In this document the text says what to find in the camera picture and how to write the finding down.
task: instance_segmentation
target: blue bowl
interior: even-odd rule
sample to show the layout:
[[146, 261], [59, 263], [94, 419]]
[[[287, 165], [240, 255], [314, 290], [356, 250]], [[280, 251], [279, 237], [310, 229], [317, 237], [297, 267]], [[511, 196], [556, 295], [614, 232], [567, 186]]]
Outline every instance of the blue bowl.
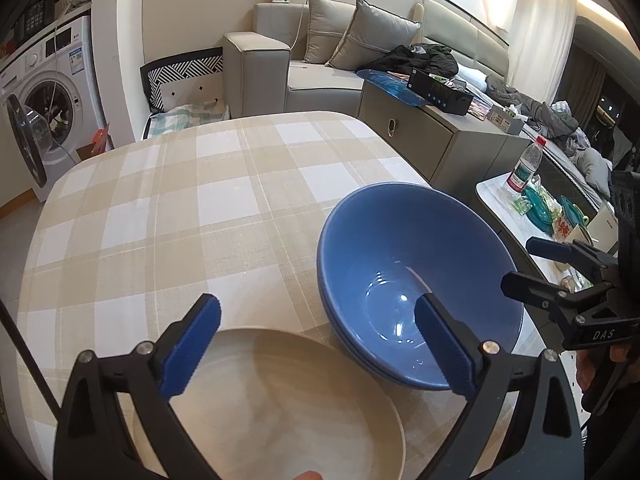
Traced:
[[[324, 291], [322, 290], [322, 287], [320, 287], [319, 291], [320, 291], [320, 298], [322, 299], [322, 302], [325, 303], [326, 300], [324, 298]], [[375, 374], [378, 377], [382, 377], [383, 379], [386, 379], [387, 381], [391, 381], [392, 383], [395, 383], [395, 384], [400, 384], [401, 386], [406, 386], [406, 384], [399, 381], [398, 378], [395, 378], [387, 374], [384, 370], [381, 370], [380, 368], [376, 367], [375, 363], [368, 362], [366, 360], [366, 357], [358, 352], [358, 349], [353, 345], [349, 337], [345, 335], [343, 332], [341, 332], [339, 325], [335, 322], [335, 319], [332, 317], [333, 314], [331, 313], [331, 311], [327, 310], [326, 314], [329, 319], [329, 323], [331, 323], [331, 325], [334, 327], [335, 334], [337, 335], [338, 339], [346, 348], [351, 358], [357, 364], [359, 364], [367, 372]]]
[[402, 182], [363, 187], [326, 220], [318, 244], [322, 303], [361, 359], [402, 384], [449, 384], [415, 325], [427, 285], [479, 340], [512, 351], [523, 305], [500, 290], [516, 270], [500, 238], [471, 209], [439, 191]]

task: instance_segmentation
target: washing machine label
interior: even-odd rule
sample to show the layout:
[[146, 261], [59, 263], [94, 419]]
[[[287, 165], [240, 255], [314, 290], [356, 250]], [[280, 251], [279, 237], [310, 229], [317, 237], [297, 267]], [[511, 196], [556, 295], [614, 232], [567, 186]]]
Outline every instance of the washing machine label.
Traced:
[[69, 61], [71, 62], [72, 75], [82, 72], [84, 70], [84, 59], [82, 58], [82, 47], [76, 48], [69, 54]]

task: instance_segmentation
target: washing machine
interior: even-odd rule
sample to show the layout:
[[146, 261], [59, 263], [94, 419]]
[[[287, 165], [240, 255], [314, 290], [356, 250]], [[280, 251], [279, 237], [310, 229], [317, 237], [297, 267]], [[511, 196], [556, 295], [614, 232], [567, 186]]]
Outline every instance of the washing machine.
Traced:
[[[96, 131], [105, 127], [92, 53], [91, 18], [81, 16], [29, 47], [0, 74], [2, 113], [41, 202], [56, 181], [80, 162], [78, 148], [91, 144]], [[9, 99], [11, 95], [17, 100]], [[43, 154], [28, 123], [20, 120], [25, 116], [21, 107], [37, 111], [49, 123], [53, 142]]]

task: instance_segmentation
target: cardboard box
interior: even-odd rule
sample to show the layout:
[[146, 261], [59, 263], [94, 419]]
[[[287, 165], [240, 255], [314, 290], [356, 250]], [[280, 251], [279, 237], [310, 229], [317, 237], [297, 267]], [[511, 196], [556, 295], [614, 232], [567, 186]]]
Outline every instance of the cardboard box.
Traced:
[[504, 108], [495, 105], [491, 108], [486, 118], [509, 135], [519, 135], [524, 126], [522, 120], [511, 117], [504, 111]]

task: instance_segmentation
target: human hand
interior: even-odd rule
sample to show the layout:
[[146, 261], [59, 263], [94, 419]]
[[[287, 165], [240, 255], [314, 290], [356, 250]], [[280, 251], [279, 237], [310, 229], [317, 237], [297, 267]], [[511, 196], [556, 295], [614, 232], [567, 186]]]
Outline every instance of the human hand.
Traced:
[[[613, 345], [609, 349], [609, 358], [615, 363], [623, 363], [626, 361], [626, 354], [630, 348], [631, 345]], [[578, 350], [576, 352], [575, 367], [575, 380], [582, 391], [585, 392], [591, 386], [591, 381], [596, 375], [596, 368], [589, 358], [588, 350]], [[640, 362], [629, 366], [618, 388], [624, 388], [637, 382], [640, 382]]]
[[322, 477], [315, 471], [307, 471], [300, 476], [296, 476], [293, 480], [322, 480]]

